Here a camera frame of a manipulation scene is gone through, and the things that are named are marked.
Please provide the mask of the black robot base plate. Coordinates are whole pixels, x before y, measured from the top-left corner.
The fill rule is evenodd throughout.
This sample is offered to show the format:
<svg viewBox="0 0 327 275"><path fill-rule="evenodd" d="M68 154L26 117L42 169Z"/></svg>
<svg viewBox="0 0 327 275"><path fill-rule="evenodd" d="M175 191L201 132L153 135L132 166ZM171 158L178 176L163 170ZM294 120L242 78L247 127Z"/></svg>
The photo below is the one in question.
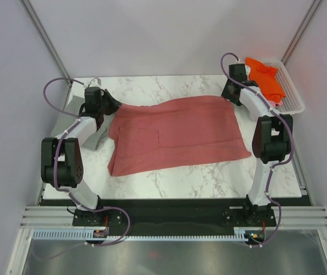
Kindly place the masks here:
<svg viewBox="0 0 327 275"><path fill-rule="evenodd" d="M228 235L235 227L224 220L228 209L240 209L239 199L103 199L103 207L113 207L100 215L71 210L71 201L46 200L42 206L65 206L73 215L73 226L102 227L113 235ZM255 228L270 228L263 225Z"/></svg>

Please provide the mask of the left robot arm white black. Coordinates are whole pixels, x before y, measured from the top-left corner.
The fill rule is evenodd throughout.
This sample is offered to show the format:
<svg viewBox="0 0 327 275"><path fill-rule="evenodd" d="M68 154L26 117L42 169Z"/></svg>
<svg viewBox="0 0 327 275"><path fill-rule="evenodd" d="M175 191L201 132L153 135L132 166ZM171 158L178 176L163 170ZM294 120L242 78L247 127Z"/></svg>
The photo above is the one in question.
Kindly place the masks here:
<svg viewBox="0 0 327 275"><path fill-rule="evenodd" d="M81 213L93 225L105 221L106 211L101 198L84 180L84 166L81 146L102 126L106 116L117 112L121 102L114 99L107 89L98 86L86 87L83 108L74 123L55 137L44 138L41 142L41 179L55 190L65 193Z"/></svg>

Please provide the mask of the salmon pink t shirt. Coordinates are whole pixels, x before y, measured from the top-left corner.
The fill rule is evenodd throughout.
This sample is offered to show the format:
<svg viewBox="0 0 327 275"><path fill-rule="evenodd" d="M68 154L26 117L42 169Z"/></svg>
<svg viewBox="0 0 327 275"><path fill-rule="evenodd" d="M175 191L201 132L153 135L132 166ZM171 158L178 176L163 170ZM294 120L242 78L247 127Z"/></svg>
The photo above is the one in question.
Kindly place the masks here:
<svg viewBox="0 0 327 275"><path fill-rule="evenodd" d="M233 105L195 96L153 106L123 104L109 129L111 176L229 162L250 157Z"/></svg>

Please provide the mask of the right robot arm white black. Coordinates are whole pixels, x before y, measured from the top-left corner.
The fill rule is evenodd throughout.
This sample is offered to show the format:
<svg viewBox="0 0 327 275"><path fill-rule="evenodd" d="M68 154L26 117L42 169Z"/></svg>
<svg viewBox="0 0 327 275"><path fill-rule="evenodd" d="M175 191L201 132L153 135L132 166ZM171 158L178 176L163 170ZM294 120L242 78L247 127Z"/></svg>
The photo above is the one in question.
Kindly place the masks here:
<svg viewBox="0 0 327 275"><path fill-rule="evenodd" d="M221 97L237 106L245 106L257 122L251 144L257 161L255 175L243 206L226 210L224 220L231 226L275 226L270 186L275 169L293 157L293 118L274 109L247 73L244 63L229 65L224 71L227 82Z"/></svg>

